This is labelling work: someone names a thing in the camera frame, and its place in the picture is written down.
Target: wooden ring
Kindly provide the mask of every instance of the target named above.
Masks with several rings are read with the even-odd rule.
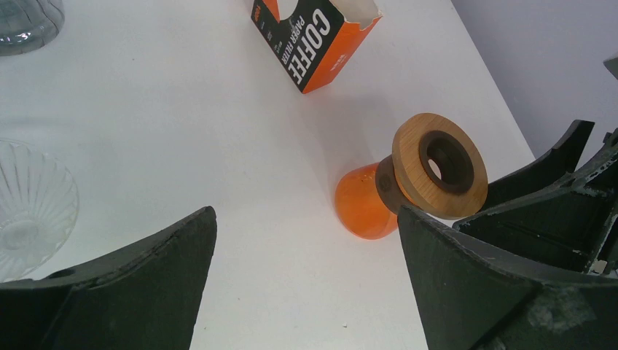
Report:
[[[476,214],[487,199],[487,171],[478,149],[454,122],[438,114],[417,114],[399,128],[393,166],[402,192],[436,217]]]

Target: white tabletop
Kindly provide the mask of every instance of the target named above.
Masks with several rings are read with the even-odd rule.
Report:
[[[352,236],[332,193],[421,112],[459,124],[490,180],[533,159],[450,1],[378,0],[385,17],[306,96],[251,0],[64,2],[53,43],[0,58],[0,137],[54,154],[80,193],[74,232],[30,277],[210,205],[191,349],[426,349],[399,235]]]

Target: white table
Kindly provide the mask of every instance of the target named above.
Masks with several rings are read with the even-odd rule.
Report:
[[[65,0],[52,44],[0,58],[0,137],[56,155],[80,192],[74,232],[30,277],[211,205],[192,349],[426,349],[399,235],[346,232],[337,180],[420,112],[459,124],[490,179],[533,158],[450,1],[378,5],[340,76],[304,96],[251,0]]]

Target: orange box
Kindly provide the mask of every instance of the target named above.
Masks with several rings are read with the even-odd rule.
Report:
[[[279,18],[277,0],[255,0],[251,18],[302,93],[332,82],[382,18],[373,0],[299,0]]]

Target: gray wall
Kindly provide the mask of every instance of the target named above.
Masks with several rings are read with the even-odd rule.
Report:
[[[574,119],[597,122],[583,159],[618,128],[618,0],[453,0],[535,156]]]

